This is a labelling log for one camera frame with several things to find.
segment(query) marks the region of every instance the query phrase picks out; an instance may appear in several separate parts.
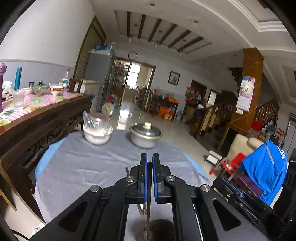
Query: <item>calendar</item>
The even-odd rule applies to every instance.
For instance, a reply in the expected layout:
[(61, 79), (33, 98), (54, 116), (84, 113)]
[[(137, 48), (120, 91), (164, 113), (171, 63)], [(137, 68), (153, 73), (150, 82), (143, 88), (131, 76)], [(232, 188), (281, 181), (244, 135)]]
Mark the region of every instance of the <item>calendar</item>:
[(253, 90), (255, 85), (255, 78), (246, 76), (243, 78), (243, 81), (246, 81), (247, 79), (249, 81), (248, 88), (245, 91), (240, 91), (239, 97), (237, 99), (237, 105), (236, 105), (236, 108), (239, 108), (245, 111), (250, 110), (251, 101), (253, 97)]

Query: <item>purple bottle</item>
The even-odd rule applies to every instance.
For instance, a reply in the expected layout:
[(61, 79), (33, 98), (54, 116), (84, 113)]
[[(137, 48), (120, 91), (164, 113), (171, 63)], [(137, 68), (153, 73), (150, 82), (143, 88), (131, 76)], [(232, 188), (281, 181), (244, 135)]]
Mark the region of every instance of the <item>purple bottle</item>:
[(1, 92), (1, 104), (0, 104), (0, 113), (3, 111), (2, 108), (2, 84), (3, 84), (3, 75), (6, 72), (7, 66), (4, 63), (0, 63), (0, 92)]

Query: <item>blue thermos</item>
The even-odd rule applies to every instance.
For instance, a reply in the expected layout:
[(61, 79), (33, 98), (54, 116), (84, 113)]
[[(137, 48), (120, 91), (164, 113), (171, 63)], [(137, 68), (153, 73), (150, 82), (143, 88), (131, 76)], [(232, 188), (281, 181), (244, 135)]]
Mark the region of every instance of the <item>blue thermos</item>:
[(15, 75), (15, 91), (20, 88), (20, 76), (22, 74), (22, 68), (17, 68), (17, 73)]

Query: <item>blue jacket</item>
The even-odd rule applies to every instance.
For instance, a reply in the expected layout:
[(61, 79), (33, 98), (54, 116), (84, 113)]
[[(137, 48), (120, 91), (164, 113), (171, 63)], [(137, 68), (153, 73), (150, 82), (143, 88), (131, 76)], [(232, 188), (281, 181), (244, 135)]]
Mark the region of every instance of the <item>blue jacket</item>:
[(240, 171), (263, 190), (260, 199), (270, 205), (281, 189), (287, 173), (287, 154), (275, 144), (266, 141), (243, 159)]

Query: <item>ceiling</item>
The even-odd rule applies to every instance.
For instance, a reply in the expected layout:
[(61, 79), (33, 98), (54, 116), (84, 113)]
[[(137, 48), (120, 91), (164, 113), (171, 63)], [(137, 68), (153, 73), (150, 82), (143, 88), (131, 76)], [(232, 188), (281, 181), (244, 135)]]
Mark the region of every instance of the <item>ceiling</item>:
[(161, 18), (118, 10), (114, 14), (121, 36), (144, 39), (185, 54), (211, 44), (202, 36)]
[[(152, 50), (155, 42), (161, 42), (168, 30), (176, 25), (157, 51), (175, 58), (179, 58), (178, 50), (183, 51), (184, 62), (212, 67), (241, 67), (242, 49), (257, 47), (265, 59), (263, 72), (278, 101), (296, 107), (296, 82), (295, 76), (291, 74), (291, 71), (296, 71), (296, 45), (277, 16), (258, 0), (90, 2), (108, 42), (128, 43), (127, 12), (130, 12), (129, 34), (133, 35), (132, 45)], [(143, 15), (146, 17), (141, 38), (138, 38)], [(155, 33), (150, 38), (155, 26)], [(190, 33), (168, 48), (185, 31)], [(180, 50), (198, 37), (203, 39)], [(295, 83), (295, 89), (291, 88), (292, 82)]]

